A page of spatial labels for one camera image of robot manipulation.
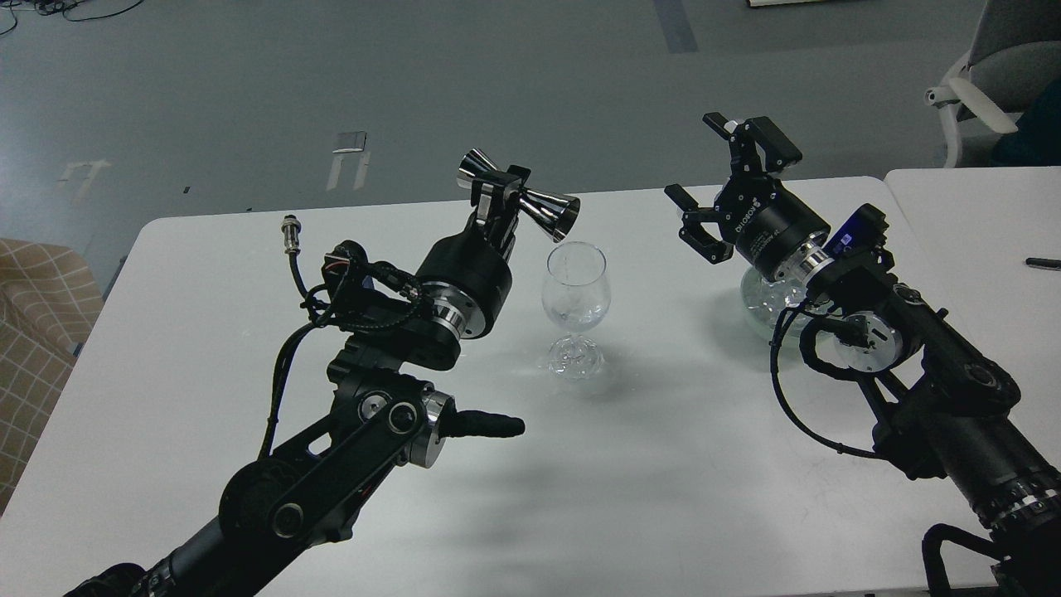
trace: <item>gray chair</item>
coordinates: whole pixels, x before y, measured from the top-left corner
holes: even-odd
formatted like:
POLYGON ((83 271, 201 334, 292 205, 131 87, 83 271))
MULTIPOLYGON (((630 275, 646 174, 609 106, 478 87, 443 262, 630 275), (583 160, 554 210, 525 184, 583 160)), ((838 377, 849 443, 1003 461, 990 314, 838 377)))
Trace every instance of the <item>gray chair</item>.
POLYGON ((987 165, 999 135, 1061 76, 1061 0, 988 0, 969 52, 925 103, 939 109, 946 140, 944 168, 987 165), (984 126, 963 121, 977 119, 984 126))

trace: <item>wine glass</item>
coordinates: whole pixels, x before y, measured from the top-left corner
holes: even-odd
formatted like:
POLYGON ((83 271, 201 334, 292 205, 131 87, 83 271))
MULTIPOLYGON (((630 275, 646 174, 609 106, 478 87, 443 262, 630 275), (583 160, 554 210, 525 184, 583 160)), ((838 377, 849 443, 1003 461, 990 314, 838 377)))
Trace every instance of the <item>wine glass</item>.
POLYGON ((549 253, 541 305, 553 323, 571 332, 553 344, 547 367, 560 377, 586 380, 604 365, 595 343, 581 335, 601 323, 611 306, 608 260, 588 242, 566 242, 549 253))

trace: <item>white desk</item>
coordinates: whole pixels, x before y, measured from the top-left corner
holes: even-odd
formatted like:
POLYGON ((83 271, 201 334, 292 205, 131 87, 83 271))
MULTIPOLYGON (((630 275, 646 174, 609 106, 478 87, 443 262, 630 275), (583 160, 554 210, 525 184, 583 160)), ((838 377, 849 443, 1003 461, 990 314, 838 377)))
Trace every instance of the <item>white desk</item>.
POLYGON ((885 177, 946 288, 956 328, 1002 365, 1024 400, 1010 419, 1061 464, 1061 166, 895 170, 885 177))
MULTIPOLYGON (((793 181, 838 225, 863 201, 889 216, 903 279, 928 300, 926 260, 872 178, 793 181)), ((691 189, 709 203, 717 187, 691 189)), ((493 333, 450 372, 406 368, 462 408, 522 417, 512 440, 450 440, 430 471, 396 471, 353 541, 311 549, 265 595, 792 595, 924 586, 933 524, 977 527, 949 480, 911 482, 840 457, 777 406, 767 348, 740 315, 740 258, 710 265, 678 240, 660 190, 588 193, 572 240, 609 257, 613 303, 591 333, 611 371, 569 384, 536 367, 560 335, 541 310, 551 244, 524 218, 493 333)), ((345 238, 414 269, 456 232, 465 203, 298 212, 302 270, 345 238)), ((0 520, 0 594, 58 595, 106 566, 154 564, 216 510, 255 458, 276 352, 303 322, 281 252, 282 213, 159 220, 144 228, 36 454, 0 520)), ((311 335, 278 441, 330 404, 336 331, 311 335)), ((869 445, 857 389, 782 361, 794 407, 869 445)), ((986 561, 946 554, 956 585, 986 561)))

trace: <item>gray floor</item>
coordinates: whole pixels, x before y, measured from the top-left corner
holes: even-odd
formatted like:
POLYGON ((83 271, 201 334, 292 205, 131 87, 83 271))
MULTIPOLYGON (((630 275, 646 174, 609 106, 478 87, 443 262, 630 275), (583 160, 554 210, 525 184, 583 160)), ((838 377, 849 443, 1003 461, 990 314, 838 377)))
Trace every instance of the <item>gray floor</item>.
POLYGON ((71 246, 105 284, 155 217, 465 199, 453 174, 471 146, 563 192, 720 182, 728 154, 699 121, 708 110, 773 118, 805 156, 792 178, 935 166, 942 137, 921 95, 968 50, 981 5, 149 0, 87 23, 19 12, 0 37, 0 236, 71 246), (363 186, 352 156, 328 190, 335 135, 359 129, 363 186))

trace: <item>bolt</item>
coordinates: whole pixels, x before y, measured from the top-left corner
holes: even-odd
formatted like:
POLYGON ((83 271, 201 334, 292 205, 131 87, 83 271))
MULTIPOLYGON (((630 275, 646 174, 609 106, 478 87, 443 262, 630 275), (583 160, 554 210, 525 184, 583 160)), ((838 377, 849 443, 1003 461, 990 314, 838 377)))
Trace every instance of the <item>bolt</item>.
POLYGON ((416 411, 406 403, 390 409, 390 428, 396 434, 408 434, 416 423, 416 411))
POLYGON ((991 388, 994 387, 995 385, 994 375, 991 375, 991 372, 984 369, 981 366, 975 364, 967 365, 966 373, 968 373, 969 376, 972 377, 973 381, 979 384, 980 386, 987 386, 991 388))
POLYGON ((273 516, 273 532, 281 539, 295 537, 302 527, 302 509, 297 504, 284 504, 273 516))
POLYGON ((365 397, 361 402, 361 418, 368 421, 386 404, 387 398, 384 394, 369 394, 365 397))

